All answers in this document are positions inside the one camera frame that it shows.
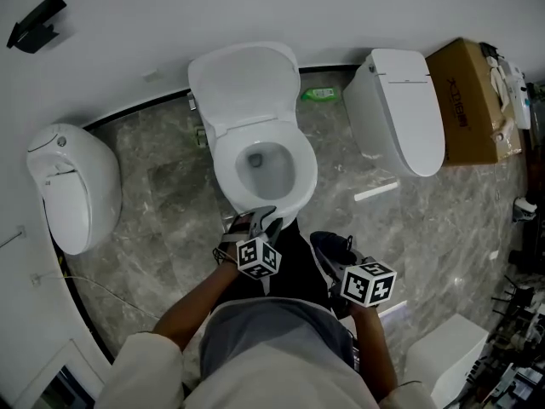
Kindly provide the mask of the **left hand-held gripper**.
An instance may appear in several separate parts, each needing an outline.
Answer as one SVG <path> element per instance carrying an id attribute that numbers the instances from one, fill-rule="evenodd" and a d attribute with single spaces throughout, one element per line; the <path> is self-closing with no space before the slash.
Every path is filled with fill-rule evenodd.
<path id="1" fill-rule="evenodd" d="M 236 241 L 238 271 L 254 279 L 263 279 L 277 274 L 282 255 L 273 247 L 282 230 L 284 221 L 275 219 L 264 231 L 263 220 L 274 213 L 275 205 L 266 205 L 245 212 L 250 217 L 248 233 Z"/>

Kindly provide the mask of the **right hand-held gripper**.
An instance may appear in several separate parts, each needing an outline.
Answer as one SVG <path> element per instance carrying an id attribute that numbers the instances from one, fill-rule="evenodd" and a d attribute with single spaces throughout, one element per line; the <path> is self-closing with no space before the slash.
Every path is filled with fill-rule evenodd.
<path id="1" fill-rule="evenodd" d="M 314 255 L 328 280 L 330 302 L 336 318 L 349 315 L 349 305 L 377 307 L 393 294 L 397 272 L 384 262 L 370 262 L 358 250 L 316 247 Z"/>

